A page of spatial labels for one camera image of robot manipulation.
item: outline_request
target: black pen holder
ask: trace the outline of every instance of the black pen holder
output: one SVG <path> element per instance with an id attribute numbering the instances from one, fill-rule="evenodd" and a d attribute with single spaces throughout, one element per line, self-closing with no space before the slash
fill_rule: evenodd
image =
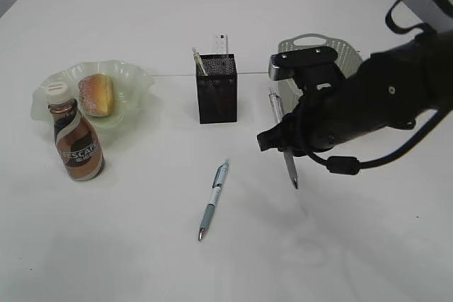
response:
<path id="1" fill-rule="evenodd" d="M 195 65 L 200 124 L 237 122 L 238 74 L 234 54 L 201 56 L 208 76 Z"/>

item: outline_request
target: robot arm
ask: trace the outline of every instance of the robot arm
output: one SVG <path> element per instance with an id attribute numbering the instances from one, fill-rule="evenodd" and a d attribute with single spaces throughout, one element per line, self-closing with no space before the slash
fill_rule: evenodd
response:
<path id="1" fill-rule="evenodd" d="M 396 26 L 391 11 L 400 1 L 387 14 L 387 25 L 401 34 L 414 28 L 423 32 L 406 45 L 372 54 L 347 79 L 330 47 L 271 57 L 271 78 L 293 78 L 304 95 L 281 123 L 258 135 L 261 151 L 291 149 L 332 173 L 354 175 L 401 157 L 448 115 L 453 108 L 453 31 L 437 34 L 426 23 Z M 453 18 L 448 0 L 433 1 Z M 320 88 L 321 84 L 329 87 Z M 428 109 L 437 113 L 401 148 L 378 160 L 361 163 L 354 157 L 322 159 L 315 154 L 383 127 L 413 129 L 416 117 Z"/>

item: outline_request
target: coffee bottle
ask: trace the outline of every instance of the coffee bottle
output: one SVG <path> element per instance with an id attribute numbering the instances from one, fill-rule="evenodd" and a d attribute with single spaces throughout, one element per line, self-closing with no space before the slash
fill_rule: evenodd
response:
<path id="1" fill-rule="evenodd" d="M 74 180 L 90 180 L 104 169 L 98 135 L 77 107 L 77 100 L 63 81 L 50 83 L 45 95 L 54 118 L 55 146 Z"/>

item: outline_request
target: ballpoint pen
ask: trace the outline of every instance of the ballpoint pen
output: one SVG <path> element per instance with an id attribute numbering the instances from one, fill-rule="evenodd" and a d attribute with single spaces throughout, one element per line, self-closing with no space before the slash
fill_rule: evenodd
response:
<path id="1" fill-rule="evenodd" d="M 215 174 L 214 182 L 212 183 L 212 193 L 210 200 L 207 203 L 205 214 L 200 223 L 200 230 L 198 231 L 198 240 L 202 240 L 205 232 L 210 227 L 212 216 L 214 215 L 215 206 L 219 201 L 220 192 L 224 186 L 225 178 L 227 177 L 229 162 L 226 160 L 218 169 Z"/>
<path id="2" fill-rule="evenodd" d="M 282 99 L 273 91 L 273 89 L 269 88 L 269 91 L 269 100 L 270 104 L 272 105 L 272 111 L 274 112 L 275 124 L 278 124 L 282 121 L 283 116 L 285 115 Z M 296 189 L 299 189 L 297 184 L 297 170 L 296 165 L 294 164 L 292 152 L 289 150 L 283 151 L 283 157 L 285 158 L 285 163 L 288 169 L 289 177 L 291 178 L 291 182 Z"/>
<path id="3" fill-rule="evenodd" d="M 197 64 L 198 68 L 200 69 L 201 75 L 207 76 L 205 65 L 203 64 L 200 54 L 197 52 L 197 50 L 194 47 L 192 47 L 192 52 L 193 52 L 193 60 L 195 60 L 195 63 Z"/>

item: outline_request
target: plastic basket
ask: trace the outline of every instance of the plastic basket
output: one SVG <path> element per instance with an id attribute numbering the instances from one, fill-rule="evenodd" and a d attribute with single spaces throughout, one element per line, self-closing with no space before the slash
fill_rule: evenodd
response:
<path id="1" fill-rule="evenodd" d="M 325 40 L 325 42 L 323 44 L 317 45 L 297 45 L 295 43 L 297 40 L 301 40 L 304 38 L 320 38 L 322 40 Z M 346 41 L 326 37 L 325 35 L 318 35 L 316 33 L 309 33 L 306 35 L 300 35 L 292 39 L 283 40 L 278 45 L 278 52 L 280 53 L 295 50 L 303 50 L 318 46 L 332 47 L 338 53 L 336 64 L 338 65 L 338 67 L 343 72 L 346 78 L 352 76 L 359 68 L 359 65 L 362 63 L 361 56 L 357 53 L 354 47 L 352 47 Z M 280 97 L 282 98 L 283 101 L 283 109 L 285 110 L 285 112 L 291 112 L 299 102 L 299 98 L 303 94 L 302 90 L 297 88 L 296 83 L 292 79 L 285 79 L 284 81 L 279 81 L 278 90 L 280 93 Z"/>

